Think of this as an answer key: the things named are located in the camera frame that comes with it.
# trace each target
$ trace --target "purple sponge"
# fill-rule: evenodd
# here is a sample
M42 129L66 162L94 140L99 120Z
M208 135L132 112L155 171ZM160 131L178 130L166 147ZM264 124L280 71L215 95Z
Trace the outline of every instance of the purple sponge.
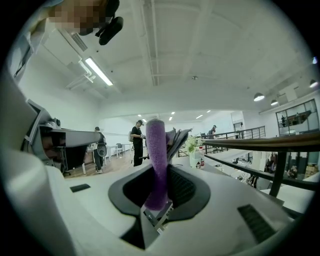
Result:
M149 210L160 211L168 200L167 189L167 142L165 123L158 119L146 124L146 143L154 169L153 188L145 201Z

